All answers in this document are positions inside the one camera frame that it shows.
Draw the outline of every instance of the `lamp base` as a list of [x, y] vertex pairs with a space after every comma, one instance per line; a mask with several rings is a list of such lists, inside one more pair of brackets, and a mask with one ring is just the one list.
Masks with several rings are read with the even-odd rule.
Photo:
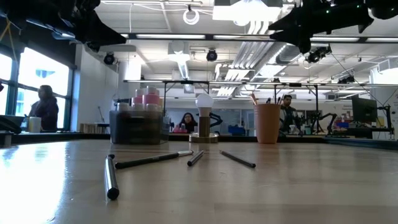
[[199, 137], [198, 133], [192, 133], [189, 135], [189, 142], [218, 143], [218, 134], [210, 133], [207, 137]]

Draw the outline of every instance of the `ceiling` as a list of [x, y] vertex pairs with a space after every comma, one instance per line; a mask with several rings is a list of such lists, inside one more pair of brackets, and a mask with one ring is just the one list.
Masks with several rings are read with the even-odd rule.
[[[213, 0], [202, 1], [203, 6], [195, 9], [207, 10], [211, 14]], [[183, 21], [184, 11], [161, 11], [161, 6], [148, 5], [153, 9], [147, 9], [137, 5], [114, 5], [101, 3], [97, 8], [100, 19], [117, 32], [138, 33], [184, 33], [184, 34], [247, 34], [250, 25], [236, 26], [232, 21], [214, 21], [211, 15], [200, 13], [200, 19], [195, 25], [188, 25]], [[185, 9], [186, 6], [164, 6], [166, 10]], [[349, 36], [398, 36], [398, 16], [382, 21], [376, 19], [363, 34], [358, 34], [357, 27], [348, 27], [334, 30], [332, 35]], [[142, 74], [145, 79], [171, 78], [173, 70], [178, 71], [176, 62], [168, 60], [168, 40], [130, 40], [127, 44], [135, 45], [136, 51], [142, 57], [145, 64], [142, 66]], [[207, 62], [208, 49], [215, 49], [218, 61], [231, 63], [239, 53], [242, 42], [222, 41], [187, 41], [191, 60], [187, 62], [190, 71], [214, 72], [217, 63]], [[282, 82], [336, 82], [331, 80], [333, 75], [353, 68], [355, 78], [359, 82], [369, 81], [369, 69], [377, 66], [375, 62], [381, 62], [387, 58], [398, 55], [397, 44], [331, 44], [333, 55], [316, 64], [308, 64], [304, 56], [298, 56], [282, 71], [275, 74]], [[264, 57], [272, 56], [271, 48]], [[129, 52], [117, 55], [120, 60], [127, 60]], [[253, 68], [251, 73], [257, 73], [264, 65], [261, 61]]]

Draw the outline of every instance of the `white light bulb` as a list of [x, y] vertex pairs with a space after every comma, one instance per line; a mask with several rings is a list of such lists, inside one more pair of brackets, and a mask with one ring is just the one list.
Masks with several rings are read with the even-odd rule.
[[209, 117], [211, 107], [213, 106], [214, 100], [211, 96], [202, 93], [199, 95], [196, 100], [195, 104], [199, 109], [199, 116], [200, 117]]

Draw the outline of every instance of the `marker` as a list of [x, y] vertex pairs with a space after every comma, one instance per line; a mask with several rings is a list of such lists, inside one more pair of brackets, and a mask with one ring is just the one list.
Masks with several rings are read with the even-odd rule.
[[119, 196], [119, 188], [114, 173], [113, 159], [114, 155], [112, 154], [105, 158], [105, 187], [106, 196], [111, 200], [116, 200]]
[[203, 150], [196, 153], [196, 155], [194, 155], [188, 162], [187, 165], [188, 166], [193, 166], [203, 155], [203, 153], [205, 153]]
[[224, 156], [226, 156], [226, 157], [228, 157], [228, 158], [230, 158], [230, 159], [232, 159], [232, 160], [235, 160], [236, 162], [240, 162], [240, 163], [242, 163], [243, 165], [246, 165], [246, 166], [248, 166], [248, 167], [252, 167], [252, 168], [255, 168], [255, 167], [256, 167], [256, 164], [251, 163], [251, 162], [248, 162], [248, 161], [245, 161], [245, 160], [243, 160], [243, 159], [241, 159], [241, 158], [239, 158], [239, 157], [236, 157], [236, 156], [234, 156], [234, 155], [232, 155], [232, 154], [230, 154], [230, 153], [228, 153], [228, 152], [225, 152], [225, 151], [220, 150], [220, 153], [221, 153], [222, 155], [224, 155]]
[[125, 169], [125, 168], [129, 168], [129, 167], [139, 166], [139, 165], [148, 164], [148, 163], [152, 163], [152, 162], [164, 161], [167, 159], [174, 159], [174, 158], [177, 158], [180, 156], [187, 156], [187, 155], [192, 155], [192, 154], [193, 154], [192, 150], [180, 151], [180, 152], [166, 154], [163, 156], [154, 156], [154, 157], [138, 159], [135, 161], [117, 162], [114, 166], [117, 169]]

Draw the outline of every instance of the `monitor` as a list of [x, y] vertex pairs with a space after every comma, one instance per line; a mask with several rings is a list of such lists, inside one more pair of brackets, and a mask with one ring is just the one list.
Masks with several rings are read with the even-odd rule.
[[376, 100], [352, 98], [354, 121], [368, 123], [377, 120]]

